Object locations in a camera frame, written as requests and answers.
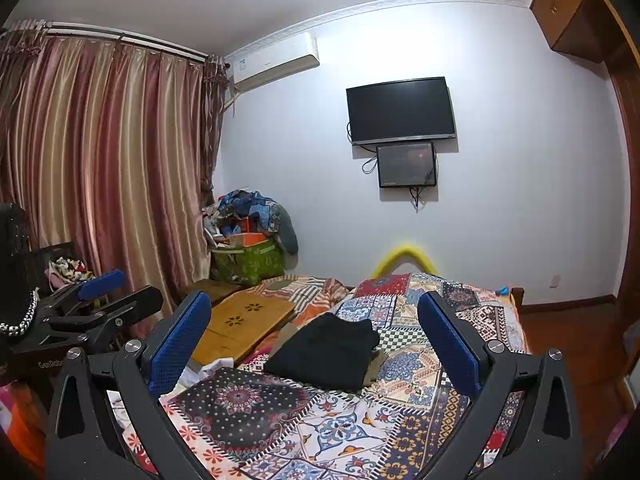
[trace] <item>wooden floor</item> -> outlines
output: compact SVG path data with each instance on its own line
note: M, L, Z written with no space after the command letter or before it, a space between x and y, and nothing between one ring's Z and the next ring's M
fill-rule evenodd
M571 377L588 471L623 414L615 381L625 364L620 313L612 304L521 314L533 354L561 349Z

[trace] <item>folded black clothing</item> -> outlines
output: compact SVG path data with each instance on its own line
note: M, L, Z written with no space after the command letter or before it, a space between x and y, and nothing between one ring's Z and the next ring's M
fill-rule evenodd
M356 392L379 342L369 319L353 322L322 314L287 340L263 371L324 390Z

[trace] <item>white wall-mounted air conditioner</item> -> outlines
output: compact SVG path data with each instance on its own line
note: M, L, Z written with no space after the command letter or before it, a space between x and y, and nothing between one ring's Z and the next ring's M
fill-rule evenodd
M234 82L241 92L320 65L316 39L308 32L273 43L234 62Z

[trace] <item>plaid blanket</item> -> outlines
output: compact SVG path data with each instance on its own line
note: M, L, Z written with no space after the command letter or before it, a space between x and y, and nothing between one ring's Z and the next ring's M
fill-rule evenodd
M314 294L312 288L319 290ZM526 351L515 309L492 291L414 272L367 280L345 296L335 280L284 276L254 292L288 301L296 295L302 304L295 323L328 310L343 319L372 320L380 348L390 353L378 380L355 395L265 376L262 364L270 349L265 340L240 370L227 369L164 400L164 410L214 478L411 479L468 405L418 325L417 301L428 290L448 299L485 340ZM199 396L209 400L194 407L190 400ZM494 460L518 402L512 394L476 469ZM153 470L133 428L125 430L125 438L140 463Z

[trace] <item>blue gripper pad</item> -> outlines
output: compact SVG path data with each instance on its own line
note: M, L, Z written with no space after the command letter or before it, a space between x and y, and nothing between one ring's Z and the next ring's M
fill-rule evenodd
M186 308L178 314L185 302ZM154 355L149 359L149 392L157 397L175 388L191 354L211 319L211 300L204 292L191 294L178 307L180 317L174 321Z
M78 290L78 300L91 301L111 292L114 288L124 285L124 272L119 269L107 272L86 282Z
M418 300L418 322L453 387L475 399L482 389L478 360L429 294Z

